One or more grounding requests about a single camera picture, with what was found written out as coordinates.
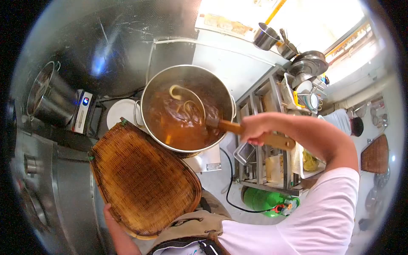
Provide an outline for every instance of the white t-shirt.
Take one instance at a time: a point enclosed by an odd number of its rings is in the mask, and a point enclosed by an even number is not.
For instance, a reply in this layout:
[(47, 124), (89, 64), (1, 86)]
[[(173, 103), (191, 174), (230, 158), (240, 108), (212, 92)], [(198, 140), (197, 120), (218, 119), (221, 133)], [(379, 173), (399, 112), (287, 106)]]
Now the white t-shirt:
[(338, 129), (340, 129), (347, 135), (351, 135), (350, 118), (348, 117), (346, 110), (335, 110), (334, 112), (323, 116), (323, 118), (325, 121), (335, 125)]
[[(231, 255), (344, 254), (354, 227), (359, 174), (351, 168), (324, 173), (301, 205), (285, 220), (269, 226), (224, 220), (220, 243)], [(166, 248), (154, 255), (204, 254), (198, 243)]]

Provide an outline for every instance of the black power cord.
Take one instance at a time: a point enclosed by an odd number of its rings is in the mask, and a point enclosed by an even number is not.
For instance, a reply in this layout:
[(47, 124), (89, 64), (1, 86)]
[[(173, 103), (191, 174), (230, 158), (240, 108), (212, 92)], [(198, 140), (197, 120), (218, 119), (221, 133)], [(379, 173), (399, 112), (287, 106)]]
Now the black power cord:
[(236, 206), (236, 205), (232, 204), (231, 202), (229, 202), (229, 200), (228, 200), (228, 194), (229, 194), (229, 191), (230, 191), (230, 189), (231, 189), (232, 178), (233, 178), (232, 162), (231, 162), (231, 159), (230, 159), (230, 157), (228, 156), (227, 152), (226, 152), (223, 148), (220, 148), (220, 150), (221, 150), (222, 152), (224, 152), (225, 156), (227, 156), (228, 161), (229, 161), (229, 163), (230, 163), (230, 168), (231, 168), (231, 181), (230, 181), (230, 185), (228, 186), (227, 197), (226, 197), (227, 203), (230, 204), (230, 205), (232, 205), (233, 207), (235, 207), (235, 208), (237, 208), (237, 209), (240, 209), (240, 210), (242, 210), (242, 211), (244, 211), (244, 212), (247, 212), (247, 213), (264, 213), (264, 212), (272, 211), (272, 208), (271, 208), (271, 209), (268, 209), (268, 210), (262, 210), (262, 211), (250, 211), (250, 210), (243, 209), (243, 208), (241, 208), (241, 207), (239, 207), (239, 206)]
[(130, 95), (130, 96), (123, 96), (123, 97), (111, 97), (111, 98), (98, 98), (96, 101), (98, 103), (103, 103), (103, 102), (107, 102), (107, 101), (112, 101), (112, 100), (119, 100), (119, 99), (127, 99), (127, 98), (135, 98), (136, 94), (143, 91), (145, 88), (145, 86), (138, 88), (135, 90), (135, 92)]

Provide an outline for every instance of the woven bamboo basket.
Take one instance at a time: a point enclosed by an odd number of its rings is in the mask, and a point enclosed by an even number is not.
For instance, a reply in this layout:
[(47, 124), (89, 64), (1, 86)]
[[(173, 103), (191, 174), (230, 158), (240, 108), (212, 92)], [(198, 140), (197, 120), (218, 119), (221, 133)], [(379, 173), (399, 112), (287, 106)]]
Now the woven bamboo basket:
[(91, 169), (112, 217), (131, 236), (153, 239), (201, 198), (195, 173), (127, 120), (89, 153)]
[(383, 174), (388, 169), (388, 141), (385, 134), (378, 136), (361, 153), (361, 170)]

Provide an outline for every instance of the metal shelf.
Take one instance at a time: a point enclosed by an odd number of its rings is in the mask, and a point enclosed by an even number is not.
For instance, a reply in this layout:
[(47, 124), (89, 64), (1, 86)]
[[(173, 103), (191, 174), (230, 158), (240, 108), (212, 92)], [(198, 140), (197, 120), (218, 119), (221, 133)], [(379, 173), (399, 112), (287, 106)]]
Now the metal shelf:
[[(262, 98), (269, 96), (270, 98), (267, 99), (272, 102), (271, 107), (273, 107), (273, 111), (286, 112), (286, 108), (282, 104), (283, 100), (280, 88), (275, 79), (275, 76), (278, 73), (283, 74), (283, 72), (284, 69), (279, 65), (272, 67), (240, 99), (238, 99), (236, 102), (238, 123), (241, 122), (241, 119), (246, 115), (256, 115), (263, 112)], [(292, 175), (292, 171), (289, 169), (290, 152), (283, 151), (283, 187), (273, 186), (272, 183), (266, 181), (264, 177), (264, 163), (265, 159), (271, 156), (272, 150), (278, 151), (278, 149), (271, 148), (270, 146), (256, 146), (256, 162), (246, 166), (239, 163), (239, 182), (244, 186), (266, 191), (279, 192), (294, 196), (301, 195), (304, 192), (304, 189), (300, 186), (299, 175), (295, 173)]]

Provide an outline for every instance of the apron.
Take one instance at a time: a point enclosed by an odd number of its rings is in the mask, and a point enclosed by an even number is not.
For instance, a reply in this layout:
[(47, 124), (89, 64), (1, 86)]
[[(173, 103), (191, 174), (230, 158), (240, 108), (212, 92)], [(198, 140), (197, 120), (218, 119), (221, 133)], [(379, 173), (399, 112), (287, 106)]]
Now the apron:
[(232, 219), (224, 215), (210, 213), (212, 211), (210, 208), (211, 199), (204, 201), (202, 199), (200, 204), (203, 210), (186, 213), (174, 220), (168, 228), (164, 229), (156, 238), (152, 249), (147, 254), (153, 255), (155, 251), (160, 249), (185, 247), (193, 242), (198, 242), (200, 248), (207, 255), (230, 255), (221, 245), (217, 236), (222, 234), (222, 221)]

